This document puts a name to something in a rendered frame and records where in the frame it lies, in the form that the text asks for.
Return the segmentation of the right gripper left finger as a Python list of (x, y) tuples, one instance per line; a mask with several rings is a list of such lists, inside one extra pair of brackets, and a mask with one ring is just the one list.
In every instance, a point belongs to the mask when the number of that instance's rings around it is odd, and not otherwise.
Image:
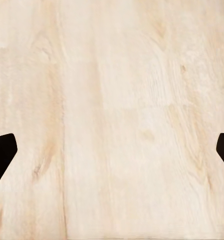
[(17, 152), (17, 142), (13, 133), (0, 136), (0, 180)]

